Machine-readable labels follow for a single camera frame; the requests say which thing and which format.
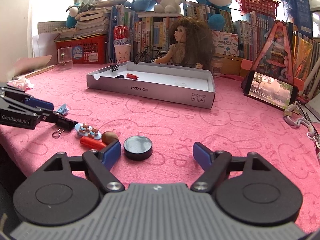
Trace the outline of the large black binder clip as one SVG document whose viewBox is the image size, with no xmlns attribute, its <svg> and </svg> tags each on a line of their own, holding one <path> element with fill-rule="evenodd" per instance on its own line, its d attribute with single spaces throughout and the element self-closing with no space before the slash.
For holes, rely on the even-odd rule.
<svg viewBox="0 0 320 240">
<path fill-rule="evenodd" d="M 61 136 L 62 133 L 64 132 L 70 132 L 75 126 L 76 126 L 77 122 L 73 122 L 69 125 L 62 125 L 60 126 L 57 131 L 52 133 L 52 137 L 54 139 L 59 139 L 59 137 Z"/>
</svg>

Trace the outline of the brown nut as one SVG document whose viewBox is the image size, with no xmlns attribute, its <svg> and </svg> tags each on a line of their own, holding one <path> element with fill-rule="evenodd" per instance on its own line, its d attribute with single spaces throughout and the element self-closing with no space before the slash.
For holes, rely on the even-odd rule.
<svg viewBox="0 0 320 240">
<path fill-rule="evenodd" d="M 102 134 L 101 140 L 105 145 L 109 145 L 110 143 L 119 140 L 118 136 L 114 132 L 106 131 Z"/>
</svg>

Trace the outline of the red crayon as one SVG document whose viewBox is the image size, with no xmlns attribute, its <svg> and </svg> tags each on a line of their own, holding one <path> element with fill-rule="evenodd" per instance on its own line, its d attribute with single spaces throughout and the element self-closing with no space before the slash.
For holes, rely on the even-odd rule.
<svg viewBox="0 0 320 240">
<path fill-rule="evenodd" d="M 95 140 L 89 137 L 81 137 L 80 144 L 86 146 L 87 148 L 95 150 L 102 150 L 106 147 L 106 145 L 102 141 Z"/>
<path fill-rule="evenodd" d="M 130 74 L 130 73 L 127 73 L 126 77 L 127 77 L 128 79 L 134 79 L 134 80 L 138 79 L 138 76 L 137 76 L 137 75 L 135 75 L 135 74 Z"/>
</svg>

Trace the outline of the blue bear hair clip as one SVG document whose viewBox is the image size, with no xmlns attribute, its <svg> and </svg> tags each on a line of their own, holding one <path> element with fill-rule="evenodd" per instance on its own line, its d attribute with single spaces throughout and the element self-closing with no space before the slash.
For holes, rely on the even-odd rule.
<svg viewBox="0 0 320 240">
<path fill-rule="evenodd" d="M 69 112 L 69 108 L 64 103 L 60 108 L 57 110 L 57 113 L 61 114 L 62 116 L 66 116 Z"/>
<path fill-rule="evenodd" d="M 74 126 L 74 129 L 80 137 L 88 137 L 94 140 L 100 140 L 102 137 L 99 129 L 86 123 L 78 123 Z"/>
</svg>

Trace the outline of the black round puck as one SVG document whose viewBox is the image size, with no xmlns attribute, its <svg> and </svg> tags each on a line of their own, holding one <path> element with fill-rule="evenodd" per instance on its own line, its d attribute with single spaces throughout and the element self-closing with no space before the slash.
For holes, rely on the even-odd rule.
<svg viewBox="0 0 320 240">
<path fill-rule="evenodd" d="M 145 136 L 135 135 L 124 141 L 125 156 L 134 161 L 143 161 L 152 155 L 152 141 Z"/>
</svg>

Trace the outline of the pink bunny towel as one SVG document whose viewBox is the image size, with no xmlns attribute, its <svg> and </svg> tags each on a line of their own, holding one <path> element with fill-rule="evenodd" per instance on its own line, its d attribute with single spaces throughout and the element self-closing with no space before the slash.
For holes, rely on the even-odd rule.
<svg viewBox="0 0 320 240">
<path fill-rule="evenodd" d="M 121 157 L 113 172 L 129 183 L 191 184 L 201 168 L 192 158 L 194 142 L 212 150 L 244 156 L 256 151 L 290 178 L 303 193 L 297 224 L 305 231 L 319 227 L 319 163 L 305 127 L 293 129 L 282 113 L 243 95 L 240 83 L 217 78 L 212 109 L 140 98 L 87 88 L 91 67 L 50 70 L 32 77 L 36 98 L 66 104 L 68 117 L 87 122 L 121 141 L 149 137 L 153 155 L 141 162 Z"/>
</svg>

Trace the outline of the open book at left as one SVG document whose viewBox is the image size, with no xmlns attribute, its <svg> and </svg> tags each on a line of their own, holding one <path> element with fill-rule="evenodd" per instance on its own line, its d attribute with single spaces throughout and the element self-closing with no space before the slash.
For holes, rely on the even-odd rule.
<svg viewBox="0 0 320 240">
<path fill-rule="evenodd" d="M 24 74 L 28 74 L 29 72 L 46 67 L 51 58 L 52 55 L 19 58 L 14 63 L 10 72 L 8 72 L 8 79 L 11 80 L 14 77 L 22 76 Z"/>
</svg>

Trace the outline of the grey cardboard box lid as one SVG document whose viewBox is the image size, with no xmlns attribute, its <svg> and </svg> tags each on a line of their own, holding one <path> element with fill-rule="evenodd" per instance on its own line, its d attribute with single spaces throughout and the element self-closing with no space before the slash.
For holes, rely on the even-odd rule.
<svg viewBox="0 0 320 240">
<path fill-rule="evenodd" d="M 138 79 L 128 79 L 127 73 Z M 166 64 L 124 62 L 115 72 L 105 67 L 87 74 L 87 87 L 205 109 L 211 109 L 215 99 L 210 71 Z"/>
</svg>

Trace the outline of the small black binder clip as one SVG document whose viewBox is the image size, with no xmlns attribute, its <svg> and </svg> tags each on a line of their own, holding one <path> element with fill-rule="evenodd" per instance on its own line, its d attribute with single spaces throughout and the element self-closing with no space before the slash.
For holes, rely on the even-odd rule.
<svg viewBox="0 0 320 240">
<path fill-rule="evenodd" d="M 110 59 L 110 64 L 111 64 L 111 71 L 115 72 L 118 70 L 120 60 L 114 62 L 113 59 Z"/>
</svg>

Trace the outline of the red plastic basket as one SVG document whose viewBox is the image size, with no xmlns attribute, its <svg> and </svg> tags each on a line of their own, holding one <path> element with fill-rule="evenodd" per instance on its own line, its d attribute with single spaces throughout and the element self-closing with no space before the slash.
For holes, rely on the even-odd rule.
<svg viewBox="0 0 320 240">
<path fill-rule="evenodd" d="M 72 48 L 74 64 L 105 64 L 107 36 L 95 35 L 74 40 L 55 41 L 57 49 Z"/>
</svg>

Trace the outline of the small glass jar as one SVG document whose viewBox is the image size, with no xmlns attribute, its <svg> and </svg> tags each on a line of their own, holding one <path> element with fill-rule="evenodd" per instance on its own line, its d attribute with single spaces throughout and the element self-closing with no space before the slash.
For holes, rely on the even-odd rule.
<svg viewBox="0 0 320 240">
<path fill-rule="evenodd" d="M 221 69 L 223 67 L 223 62 L 220 58 L 217 58 L 217 57 L 212 58 L 210 67 L 212 70 L 213 77 L 221 76 Z"/>
</svg>

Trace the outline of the white cat paper cup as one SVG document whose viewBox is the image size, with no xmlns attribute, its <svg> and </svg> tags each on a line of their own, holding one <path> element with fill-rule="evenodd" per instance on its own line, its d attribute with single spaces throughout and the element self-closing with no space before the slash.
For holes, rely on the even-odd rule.
<svg viewBox="0 0 320 240">
<path fill-rule="evenodd" d="M 130 61 L 131 44 L 115 45 L 116 61 L 119 63 Z"/>
</svg>

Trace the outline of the smartphone playing video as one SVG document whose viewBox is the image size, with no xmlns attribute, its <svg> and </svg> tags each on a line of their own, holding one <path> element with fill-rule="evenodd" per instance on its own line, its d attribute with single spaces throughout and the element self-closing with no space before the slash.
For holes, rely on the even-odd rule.
<svg viewBox="0 0 320 240">
<path fill-rule="evenodd" d="M 250 71 L 241 84 L 249 98 L 285 111 L 298 97 L 298 87 L 273 77 Z"/>
</svg>

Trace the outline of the row of upright books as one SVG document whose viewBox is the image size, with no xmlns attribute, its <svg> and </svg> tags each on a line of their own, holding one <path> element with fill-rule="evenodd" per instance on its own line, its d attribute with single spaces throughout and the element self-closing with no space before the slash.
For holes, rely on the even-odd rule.
<svg viewBox="0 0 320 240">
<path fill-rule="evenodd" d="M 114 25 L 121 6 L 112 7 L 110 38 L 107 55 L 112 60 L 134 63 L 153 62 L 204 69 L 214 55 L 214 35 L 208 24 L 192 17 L 148 16 L 128 19 L 130 26 Z"/>
</svg>

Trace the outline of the small blue bear plush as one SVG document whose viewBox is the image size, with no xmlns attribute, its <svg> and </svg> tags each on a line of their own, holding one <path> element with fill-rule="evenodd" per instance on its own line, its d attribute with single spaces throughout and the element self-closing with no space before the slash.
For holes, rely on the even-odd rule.
<svg viewBox="0 0 320 240">
<path fill-rule="evenodd" d="M 156 0 L 132 0 L 132 2 L 126 1 L 124 6 L 137 12 L 151 11 L 156 5 Z"/>
</svg>

